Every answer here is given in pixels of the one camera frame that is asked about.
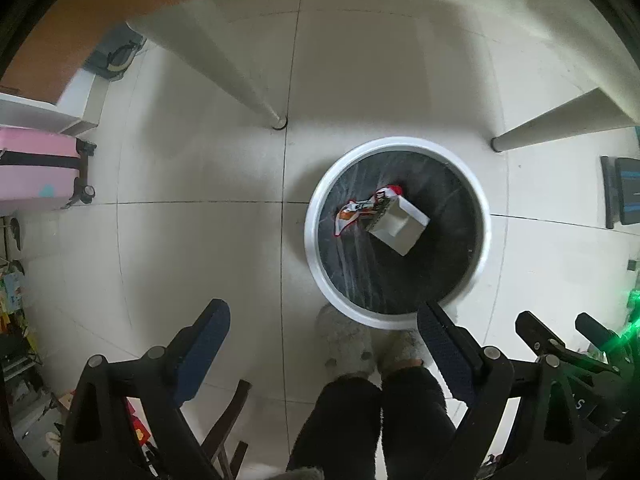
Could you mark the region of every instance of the white floor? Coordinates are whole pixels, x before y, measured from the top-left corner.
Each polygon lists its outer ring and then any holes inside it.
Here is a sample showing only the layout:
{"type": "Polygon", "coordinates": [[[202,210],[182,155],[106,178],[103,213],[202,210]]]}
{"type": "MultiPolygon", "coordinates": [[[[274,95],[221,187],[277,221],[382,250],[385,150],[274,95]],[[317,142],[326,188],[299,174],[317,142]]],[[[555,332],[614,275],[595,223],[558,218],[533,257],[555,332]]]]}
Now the white floor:
{"type": "MultiPolygon", "coordinates": [[[[426,0],[216,0],[288,110],[261,125],[173,54],[152,46],[110,85],[90,168],[93,205],[24,219],[28,313],[47,380],[71,389],[86,359],[167,344],[211,298],[230,333],[184,414],[202,438],[238,379],[253,385],[234,438],[243,478],[287,461],[325,382],[312,321],[324,299],[303,223],[323,172],[376,137],[412,135],[458,154],[490,202],[486,270],[459,323],[511,358],[532,310],[565,342],[582,311],[620,326],[640,230],[604,229],[600,155],[640,155],[633,130],[496,154],[488,139],[593,86],[513,25],[426,0]]],[[[449,413],[462,418],[456,400],[449,413]]],[[[508,423],[493,450],[504,444],[508,423]]]]}

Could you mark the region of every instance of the black suitcase strap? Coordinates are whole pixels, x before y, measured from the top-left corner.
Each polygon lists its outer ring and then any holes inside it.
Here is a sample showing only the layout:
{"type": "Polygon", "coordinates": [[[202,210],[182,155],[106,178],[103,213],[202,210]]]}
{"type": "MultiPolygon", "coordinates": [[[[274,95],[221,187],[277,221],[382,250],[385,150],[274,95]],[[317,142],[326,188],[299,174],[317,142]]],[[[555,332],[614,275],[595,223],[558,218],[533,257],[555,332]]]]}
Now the black suitcase strap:
{"type": "Polygon", "coordinates": [[[44,166],[45,168],[69,168],[80,171],[80,158],[6,150],[0,152],[0,166],[44,166]]]}

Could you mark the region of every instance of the metal bolt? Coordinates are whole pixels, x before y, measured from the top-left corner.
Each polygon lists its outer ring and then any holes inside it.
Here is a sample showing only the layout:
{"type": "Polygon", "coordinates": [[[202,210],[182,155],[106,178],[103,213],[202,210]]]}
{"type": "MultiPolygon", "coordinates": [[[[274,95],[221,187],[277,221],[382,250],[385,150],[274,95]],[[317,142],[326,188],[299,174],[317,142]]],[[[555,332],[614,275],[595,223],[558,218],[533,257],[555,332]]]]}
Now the metal bolt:
{"type": "Polygon", "coordinates": [[[159,359],[164,355],[164,346],[154,346],[146,353],[149,359],[159,359]]]}
{"type": "Polygon", "coordinates": [[[560,365],[560,359],[558,359],[555,355],[546,356],[545,361],[546,361],[546,364],[548,364],[552,368],[558,368],[560,365]]]}
{"type": "Polygon", "coordinates": [[[500,351],[495,346],[488,346],[484,349],[484,355],[495,361],[500,357],[500,351]]]}
{"type": "Polygon", "coordinates": [[[89,360],[86,362],[91,368],[95,368],[102,364],[102,356],[101,355],[93,355],[89,357],[89,360]]]}

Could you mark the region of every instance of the shoe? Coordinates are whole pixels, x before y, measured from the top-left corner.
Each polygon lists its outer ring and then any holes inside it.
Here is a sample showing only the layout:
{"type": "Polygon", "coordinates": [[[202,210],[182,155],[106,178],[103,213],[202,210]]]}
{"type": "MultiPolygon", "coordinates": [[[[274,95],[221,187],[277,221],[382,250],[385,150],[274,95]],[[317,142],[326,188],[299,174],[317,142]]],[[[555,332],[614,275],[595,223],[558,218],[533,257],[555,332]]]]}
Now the shoe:
{"type": "Polygon", "coordinates": [[[400,361],[421,360],[424,367],[433,363],[433,358],[417,328],[400,330],[393,334],[392,338],[385,354],[378,358],[378,371],[383,378],[393,371],[400,361]]]}
{"type": "Polygon", "coordinates": [[[318,313],[316,333],[326,351],[324,367],[332,381],[342,376],[368,379],[376,370],[368,327],[333,305],[325,305],[318,313]]]}

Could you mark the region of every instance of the snack wrapper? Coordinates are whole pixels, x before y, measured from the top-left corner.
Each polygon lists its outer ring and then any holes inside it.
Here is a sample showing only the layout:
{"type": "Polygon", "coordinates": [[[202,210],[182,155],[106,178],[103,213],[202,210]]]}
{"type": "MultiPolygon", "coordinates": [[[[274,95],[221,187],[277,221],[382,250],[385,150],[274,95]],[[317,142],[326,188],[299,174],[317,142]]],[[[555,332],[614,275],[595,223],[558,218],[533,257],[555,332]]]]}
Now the snack wrapper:
{"type": "Polygon", "coordinates": [[[353,224],[362,215],[375,215],[384,203],[395,196],[402,196],[400,186],[385,186],[377,190],[368,200],[349,200],[343,205],[335,216],[334,236],[340,233],[349,225],[353,224]]]}

